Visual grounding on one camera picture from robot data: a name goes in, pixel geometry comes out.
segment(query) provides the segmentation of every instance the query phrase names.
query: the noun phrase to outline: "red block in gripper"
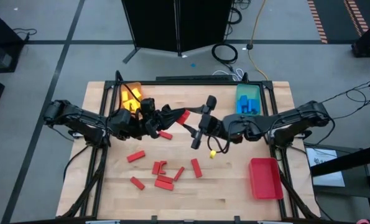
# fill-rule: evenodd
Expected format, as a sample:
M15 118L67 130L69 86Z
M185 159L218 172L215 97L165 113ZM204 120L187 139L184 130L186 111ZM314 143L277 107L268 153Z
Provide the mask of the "red block in gripper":
M136 179L136 177L131 177L130 181L136 185L137 188L139 188L140 190L143 190L145 188L145 185L142 184L141 181L139 181L138 179Z
M165 174L165 171L162 170L162 166L166 165L167 161L160 161L160 169L159 169L159 174Z
M145 156L145 151L142 150L142 151L139 151L137 153L134 153L132 155L127 156L127 160L128 160L128 162L132 162L132 161L140 159L144 156Z
M159 131L159 134L160 134L160 136L161 136L161 137L163 137L163 138L166 138L166 139L169 139L169 140L171 140L171 139L172 139L172 134L170 134L170 133L166 133L165 131Z
M185 170L184 167L181 167L179 169L179 171L177 172L177 175L175 175L175 177L173 178L174 181L178 181L179 177L180 177L180 174L182 174L182 172Z
M190 115L190 111L189 110L185 110L185 112L183 113L183 115L177 120L177 123L178 124L185 124L187 118L189 117Z
M173 184L166 183L161 180L155 180L154 185L165 190L173 190Z
M154 162L152 174L159 174L160 162Z
M198 164L197 159L192 159L191 162L193 169L195 170L196 178L201 177L203 174L201 173L200 165Z
M157 180L161 180L162 182L169 183L169 184L172 184L173 182L173 178L162 176L162 175L158 175Z

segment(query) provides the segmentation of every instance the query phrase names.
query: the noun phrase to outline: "wooden tabletop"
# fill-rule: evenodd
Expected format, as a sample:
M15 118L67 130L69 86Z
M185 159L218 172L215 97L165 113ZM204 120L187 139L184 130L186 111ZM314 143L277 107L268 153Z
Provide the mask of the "wooden tabletop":
M83 103L85 110L99 112L103 86L103 82L89 82ZM218 103L211 115L222 119L235 113L236 86L144 85L142 92L144 98L155 99L156 108L169 104L173 109L200 106L208 95L214 95ZM274 82L274 93L279 112L294 108L288 82ZM199 121L200 115L192 113L186 123L197 127ZM159 220L233 220L235 215L239 215L241 220L280 220L276 200L256 200L251 196L247 166L254 157L270 157L264 140L231 144L227 154L217 154L215 159L210 159L205 138L199 150L194 150L190 148L190 134L179 124L175 123L167 132L173 134L171 141L148 136L141 141L111 138L98 219L150 220L152 215L157 215ZM76 140L72 156L84 146L84 140ZM294 146L303 149L301 140L295 140ZM128 163L126 157L139 150L145 150L146 156ZM88 149L70 164L57 215L65 213L83 190L90 154L91 149ZM294 189L310 210L320 215L305 154L289 149L287 157ZM199 179L195 178L190 163L193 158L198 159L203 172ZM178 182L174 182L173 191L154 187L156 176L152 174L152 166L155 161L162 160L168 162L165 170L169 177L174 177L181 166L185 168ZM145 184L144 190L139 190L129 181L132 176ZM284 187L283 192L287 216L291 217ZM87 214L91 213L93 198L92 191Z

